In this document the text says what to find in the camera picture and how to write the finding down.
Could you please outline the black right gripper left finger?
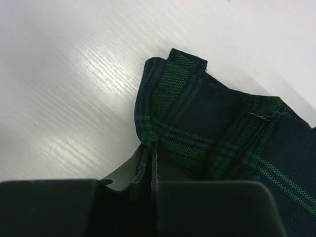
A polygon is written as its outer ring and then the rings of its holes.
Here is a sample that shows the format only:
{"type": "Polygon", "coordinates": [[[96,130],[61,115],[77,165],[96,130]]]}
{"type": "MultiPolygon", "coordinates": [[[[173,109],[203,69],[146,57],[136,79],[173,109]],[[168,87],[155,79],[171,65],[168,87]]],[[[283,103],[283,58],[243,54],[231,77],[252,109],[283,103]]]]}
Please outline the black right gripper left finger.
{"type": "Polygon", "coordinates": [[[140,145],[103,179],[0,184],[3,237],[149,237],[151,152],[140,145]]]}

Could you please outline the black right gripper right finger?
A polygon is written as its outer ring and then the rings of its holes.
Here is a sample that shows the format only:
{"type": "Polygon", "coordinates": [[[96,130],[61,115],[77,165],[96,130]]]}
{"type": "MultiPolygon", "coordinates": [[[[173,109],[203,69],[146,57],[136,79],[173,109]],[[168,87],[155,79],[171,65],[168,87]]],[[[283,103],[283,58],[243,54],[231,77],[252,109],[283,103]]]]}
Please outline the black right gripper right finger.
{"type": "Polygon", "coordinates": [[[253,181],[190,181],[152,150],[159,237],[284,237],[270,191],[253,181]]]}

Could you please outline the dark green plaid skirt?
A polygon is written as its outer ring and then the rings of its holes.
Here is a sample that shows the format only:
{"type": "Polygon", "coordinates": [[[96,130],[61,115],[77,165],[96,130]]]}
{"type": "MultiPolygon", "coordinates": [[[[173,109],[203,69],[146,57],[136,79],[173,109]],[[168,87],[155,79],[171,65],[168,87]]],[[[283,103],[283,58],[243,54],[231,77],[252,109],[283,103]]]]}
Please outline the dark green plaid skirt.
{"type": "Polygon", "coordinates": [[[316,234],[316,130],[276,96],[230,89],[172,49],[146,61],[137,136],[192,178],[250,180],[273,194],[290,237],[316,234]]]}

